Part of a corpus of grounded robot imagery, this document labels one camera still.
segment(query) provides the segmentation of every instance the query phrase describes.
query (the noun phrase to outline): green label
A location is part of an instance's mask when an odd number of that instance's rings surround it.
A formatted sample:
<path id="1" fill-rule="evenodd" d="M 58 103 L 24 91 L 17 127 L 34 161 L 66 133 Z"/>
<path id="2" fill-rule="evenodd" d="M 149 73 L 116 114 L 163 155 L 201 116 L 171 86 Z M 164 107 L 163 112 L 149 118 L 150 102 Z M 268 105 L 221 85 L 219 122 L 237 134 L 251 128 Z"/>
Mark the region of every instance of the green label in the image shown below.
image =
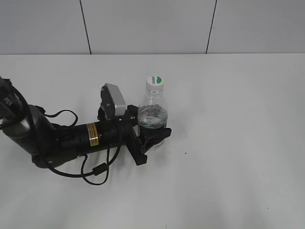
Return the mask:
<path id="1" fill-rule="evenodd" d="M 161 83 L 162 82 L 162 79 L 161 77 L 157 76 L 157 84 Z"/>

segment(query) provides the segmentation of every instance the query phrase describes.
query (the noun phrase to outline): white wall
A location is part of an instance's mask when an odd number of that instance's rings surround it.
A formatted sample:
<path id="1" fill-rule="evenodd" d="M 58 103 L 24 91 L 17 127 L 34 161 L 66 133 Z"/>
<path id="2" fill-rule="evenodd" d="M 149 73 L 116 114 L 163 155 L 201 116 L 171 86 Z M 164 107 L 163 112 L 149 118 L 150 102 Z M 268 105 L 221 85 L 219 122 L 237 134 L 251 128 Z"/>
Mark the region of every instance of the white wall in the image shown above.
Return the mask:
<path id="1" fill-rule="evenodd" d="M 77 0 L 0 0 L 0 54 L 37 53 L 89 53 Z"/>
<path id="2" fill-rule="evenodd" d="M 216 0 L 82 0 L 96 53 L 205 53 Z M 305 52 L 304 0 L 218 0 L 208 53 Z M 0 0 L 0 54 L 88 54 L 79 0 Z"/>
<path id="3" fill-rule="evenodd" d="M 305 0 L 218 0 L 209 53 L 305 52 Z"/>
<path id="4" fill-rule="evenodd" d="M 204 53 L 214 0 L 82 0 L 92 53 Z"/>

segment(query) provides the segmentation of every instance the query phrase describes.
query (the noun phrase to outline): plastic bottle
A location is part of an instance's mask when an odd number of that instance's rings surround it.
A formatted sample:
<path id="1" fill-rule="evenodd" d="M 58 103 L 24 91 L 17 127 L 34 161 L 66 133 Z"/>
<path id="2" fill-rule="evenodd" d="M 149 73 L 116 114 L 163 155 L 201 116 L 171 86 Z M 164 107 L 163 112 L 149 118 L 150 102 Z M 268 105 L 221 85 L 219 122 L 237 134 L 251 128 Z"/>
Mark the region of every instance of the plastic bottle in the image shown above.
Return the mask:
<path id="1" fill-rule="evenodd" d="M 146 92 L 138 110 L 139 134 L 152 134 L 155 129 L 165 128 L 167 123 L 167 103 L 163 95 L 164 82 L 159 76 L 149 76 L 146 80 Z M 155 150 L 164 141 L 154 145 Z"/>

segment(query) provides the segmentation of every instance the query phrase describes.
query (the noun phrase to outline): water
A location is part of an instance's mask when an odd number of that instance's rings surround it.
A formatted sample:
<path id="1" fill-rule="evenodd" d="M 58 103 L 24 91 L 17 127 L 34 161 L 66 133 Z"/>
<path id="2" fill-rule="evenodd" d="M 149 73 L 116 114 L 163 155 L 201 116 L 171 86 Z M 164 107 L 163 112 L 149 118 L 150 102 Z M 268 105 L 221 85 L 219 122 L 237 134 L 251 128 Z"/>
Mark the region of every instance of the water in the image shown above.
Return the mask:
<path id="1" fill-rule="evenodd" d="M 149 105 L 139 107 L 138 123 L 139 134 L 154 135 L 156 129 L 165 128 L 167 122 L 167 110 L 160 105 Z M 151 150 L 157 149 L 163 141 L 154 145 Z"/>

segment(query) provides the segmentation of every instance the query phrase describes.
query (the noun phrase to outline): white bottle cap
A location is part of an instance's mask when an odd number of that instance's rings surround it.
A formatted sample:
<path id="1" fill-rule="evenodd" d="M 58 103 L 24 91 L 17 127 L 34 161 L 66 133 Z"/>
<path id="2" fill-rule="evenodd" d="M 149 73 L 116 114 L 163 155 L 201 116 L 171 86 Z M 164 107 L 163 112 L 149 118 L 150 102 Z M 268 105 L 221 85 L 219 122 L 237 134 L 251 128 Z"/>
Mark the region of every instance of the white bottle cap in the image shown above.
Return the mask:
<path id="1" fill-rule="evenodd" d="M 146 80 L 146 89 L 152 92 L 159 92 L 163 89 L 163 79 L 159 76 L 148 76 Z"/>

